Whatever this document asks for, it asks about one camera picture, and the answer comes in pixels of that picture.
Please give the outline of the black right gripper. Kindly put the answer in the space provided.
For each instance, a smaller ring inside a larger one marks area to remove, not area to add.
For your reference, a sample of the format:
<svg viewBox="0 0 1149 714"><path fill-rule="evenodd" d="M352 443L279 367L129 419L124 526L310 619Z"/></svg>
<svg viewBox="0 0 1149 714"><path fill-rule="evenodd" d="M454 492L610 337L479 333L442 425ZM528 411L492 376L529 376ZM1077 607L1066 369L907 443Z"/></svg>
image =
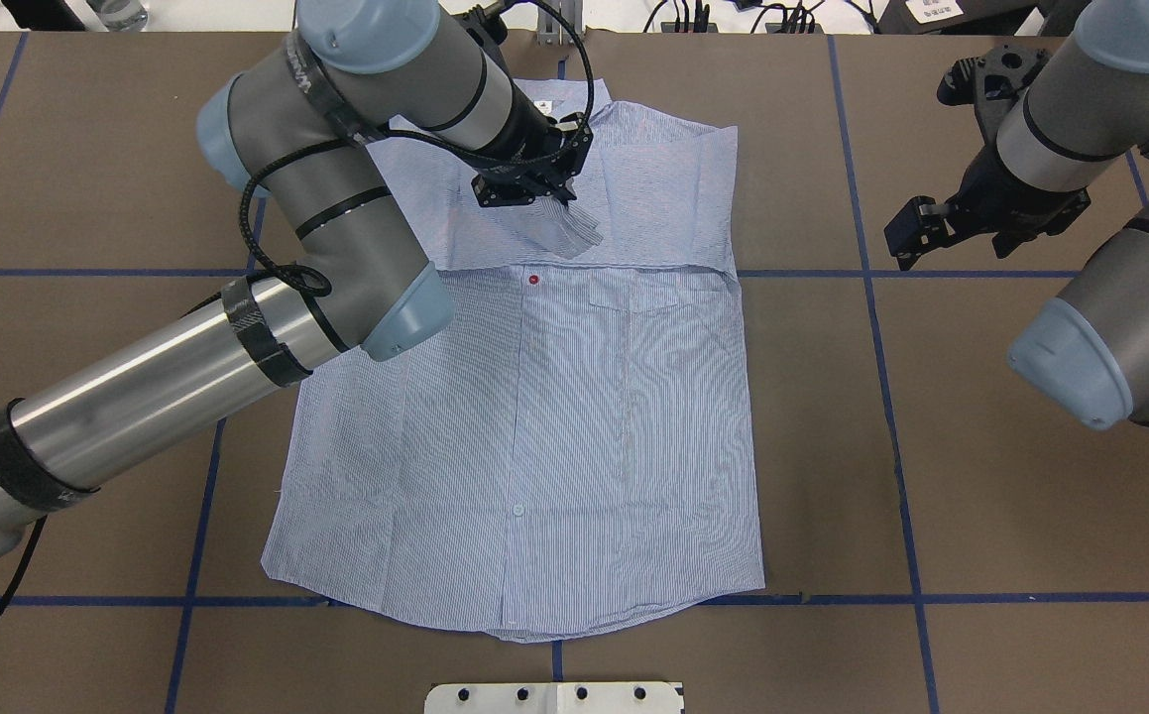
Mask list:
<svg viewBox="0 0 1149 714"><path fill-rule="evenodd" d="M1003 45L956 60L936 87L949 107L973 108L984 145L946 202L913 197L882 229L897 270L913 270L935 249L989 235L995 256L1010 256L1042 235L1063 235L1092 206L1082 160L1046 140L1030 120L1032 82L1050 51Z"/></svg>

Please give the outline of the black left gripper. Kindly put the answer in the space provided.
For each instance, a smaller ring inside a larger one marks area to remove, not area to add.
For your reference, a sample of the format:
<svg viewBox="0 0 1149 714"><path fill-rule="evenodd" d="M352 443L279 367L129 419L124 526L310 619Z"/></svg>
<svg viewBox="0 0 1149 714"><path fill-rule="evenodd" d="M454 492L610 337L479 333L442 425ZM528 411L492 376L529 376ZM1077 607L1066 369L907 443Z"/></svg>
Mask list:
<svg viewBox="0 0 1149 714"><path fill-rule="evenodd" d="M586 110L554 118L529 99L516 99L498 139L473 160L473 191L483 208L577 199L571 181L583 172L593 132Z"/></svg>

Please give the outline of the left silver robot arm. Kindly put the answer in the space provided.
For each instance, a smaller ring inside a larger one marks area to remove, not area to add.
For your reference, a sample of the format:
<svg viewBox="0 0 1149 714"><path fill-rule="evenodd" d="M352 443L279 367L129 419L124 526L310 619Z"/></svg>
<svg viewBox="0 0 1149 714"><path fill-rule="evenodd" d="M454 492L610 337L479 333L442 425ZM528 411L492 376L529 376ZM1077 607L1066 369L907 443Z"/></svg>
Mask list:
<svg viewBox="0 0 1149 714"><path fill-rule="evenodd" d="M148 337L0 407L0 556L44 520L199 430L360 348L390 360L450 324L433 259L371 158L410 140L473 172L484 208L530 207L587 238L571 181L596 90L547 116L499 55L511 3L303 1L278 49L196 117L240 189L254 271Z"/></svg>

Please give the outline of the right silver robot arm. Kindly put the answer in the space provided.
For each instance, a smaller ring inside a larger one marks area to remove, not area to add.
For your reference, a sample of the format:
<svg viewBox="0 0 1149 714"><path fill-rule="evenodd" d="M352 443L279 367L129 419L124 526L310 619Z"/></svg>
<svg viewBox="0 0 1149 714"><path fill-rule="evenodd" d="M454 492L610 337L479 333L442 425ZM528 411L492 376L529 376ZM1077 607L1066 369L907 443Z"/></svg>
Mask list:
<svg viewBox="0 0 1149 714"><path fill-rule="evenodd" d="M974 238L996 258L1074 231L1096 183L1149 164L1149 1L1090 1L1055 49L956 60L938 101L976 115L980 149L950 197L911 197L882 229L908 271ZM1149 433L1149 189L1015 338L1007 362L1084 427Z"/></svg>

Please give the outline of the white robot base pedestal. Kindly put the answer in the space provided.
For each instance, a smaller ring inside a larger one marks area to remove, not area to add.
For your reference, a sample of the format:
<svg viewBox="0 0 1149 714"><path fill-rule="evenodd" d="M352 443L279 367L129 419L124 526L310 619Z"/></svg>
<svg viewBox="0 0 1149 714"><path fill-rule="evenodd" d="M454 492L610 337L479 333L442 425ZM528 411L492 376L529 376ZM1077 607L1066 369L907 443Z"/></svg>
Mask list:
<svg viewBox="0 0 1149 714"><path fill-rule="evenodd" d="M683 683L573 681L447 683L425 696L424 713L686 713Z"/></svg>

